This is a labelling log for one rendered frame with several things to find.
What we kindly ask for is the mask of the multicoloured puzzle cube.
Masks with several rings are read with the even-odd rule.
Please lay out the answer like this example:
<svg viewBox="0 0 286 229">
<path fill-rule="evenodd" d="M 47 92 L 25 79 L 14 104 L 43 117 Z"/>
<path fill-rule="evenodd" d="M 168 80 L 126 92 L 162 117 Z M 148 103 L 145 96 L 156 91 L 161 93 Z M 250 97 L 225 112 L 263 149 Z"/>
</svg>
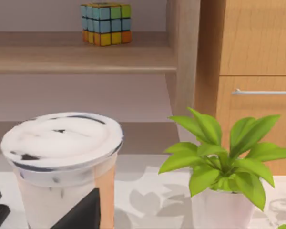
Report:
<svg viewBox="0 0 286 229">
<path fill-rule="evenodd" d="M 81 5 L 82 40 L 96 46 L 132 41 L 130 4 L 97 2 Z"/>
</svg>

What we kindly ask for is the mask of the white lidded drink cup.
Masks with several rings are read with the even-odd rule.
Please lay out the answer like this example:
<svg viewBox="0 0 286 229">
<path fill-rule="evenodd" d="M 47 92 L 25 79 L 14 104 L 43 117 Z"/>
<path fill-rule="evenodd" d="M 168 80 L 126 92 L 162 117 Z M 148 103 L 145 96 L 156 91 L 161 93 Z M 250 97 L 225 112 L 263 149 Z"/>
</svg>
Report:
<svg viewBox="0 0 286 229">
<path fill-rule="evenodd" d="M 0 149 L 12 165 L 29 229 L 50 229 L 94 188 L 100 229 L 115 229 L 115 167 L 121 125 L 81 112 L 42 115 L 15 125 Z"/>
</svg>

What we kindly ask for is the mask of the green plant in white pot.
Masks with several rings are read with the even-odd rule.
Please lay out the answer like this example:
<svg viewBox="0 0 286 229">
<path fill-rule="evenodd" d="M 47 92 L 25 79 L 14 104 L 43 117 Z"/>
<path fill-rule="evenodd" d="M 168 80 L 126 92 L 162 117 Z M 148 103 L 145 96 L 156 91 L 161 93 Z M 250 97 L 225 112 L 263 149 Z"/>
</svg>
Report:
<svg viewBox="0 0 286 229">
<path fill-rule="evenodd" d="M 268 161 L 286 159 L 286 148 L 258 139 L 245 140 L 254 118 L 237 121 L 230 130 L 230 146 L 222 146 L 222 128 L 207 114 L 191 109 L 192 116 L 170 119 L 198 140 L 167 148 L 170 156 L 159 173 L 189 168 L 188 188 L 194 229 L 248 229 L 255 208 L 264 210 L 263 182 L 274 186 Z"/>
</svg>

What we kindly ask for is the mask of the wooden open shelf unit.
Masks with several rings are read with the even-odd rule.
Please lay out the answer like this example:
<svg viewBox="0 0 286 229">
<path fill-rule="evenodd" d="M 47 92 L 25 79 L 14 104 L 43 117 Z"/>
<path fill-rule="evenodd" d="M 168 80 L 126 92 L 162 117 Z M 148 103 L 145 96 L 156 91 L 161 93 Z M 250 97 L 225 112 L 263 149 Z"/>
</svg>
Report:
<svg viewBox="0 0 286 229">
<path fill-rule="evenodd" d="M 80 6 L 106 0 L 0 0 L 0 141 L 15 124 L 60 112 L 120 122 L 123 154 L 161 154 L 195 137 L 171 122 L 194 105 L 201 0 L 130 3 L 132 41 L 82 40 Z"/>
</svg>

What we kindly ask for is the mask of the wooden cupboard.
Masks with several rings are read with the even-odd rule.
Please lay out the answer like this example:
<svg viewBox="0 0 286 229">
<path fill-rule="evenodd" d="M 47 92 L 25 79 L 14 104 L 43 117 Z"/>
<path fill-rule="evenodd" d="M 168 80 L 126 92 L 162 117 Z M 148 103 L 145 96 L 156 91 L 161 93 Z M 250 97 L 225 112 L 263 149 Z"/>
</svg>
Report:
<svg viewBox="0 0 286 229">
<path fill-rule="evenodd" d="M 221 76 L 286 76 L 286 0 L 201 0 L 194 108 L 215 118 Z"/>
</svg>

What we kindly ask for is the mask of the wooden drawer front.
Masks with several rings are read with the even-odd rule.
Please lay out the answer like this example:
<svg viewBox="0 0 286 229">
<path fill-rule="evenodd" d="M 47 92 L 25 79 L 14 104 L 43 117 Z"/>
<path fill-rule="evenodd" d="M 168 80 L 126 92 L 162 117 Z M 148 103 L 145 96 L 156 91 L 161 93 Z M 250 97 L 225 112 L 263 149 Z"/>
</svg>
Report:
<svg viewBox="0 0 286 229">
<path fill-rule="evenodd" d="M 258 139 L 286 148 L 286 95 L 232 95 L 235 89 L 286 91 L 286 76 L 221 76 L 216 119 L 222 127 L 222 146 L 229 148 L 230 130 L 243 118 L 255 120 L 245 140 Z"/>
</svg>

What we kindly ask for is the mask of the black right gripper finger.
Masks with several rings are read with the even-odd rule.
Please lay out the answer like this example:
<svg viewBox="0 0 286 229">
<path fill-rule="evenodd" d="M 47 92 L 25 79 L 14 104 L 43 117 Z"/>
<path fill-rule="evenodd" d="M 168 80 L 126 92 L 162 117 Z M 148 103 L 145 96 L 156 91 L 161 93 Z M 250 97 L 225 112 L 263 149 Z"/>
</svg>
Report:
<svg viewBox="0 0 286 229">
<path fill-rule="evenodd" d="M 94 188 L 50 229 L 100 229 L 99 188 Z"/>
</svg>

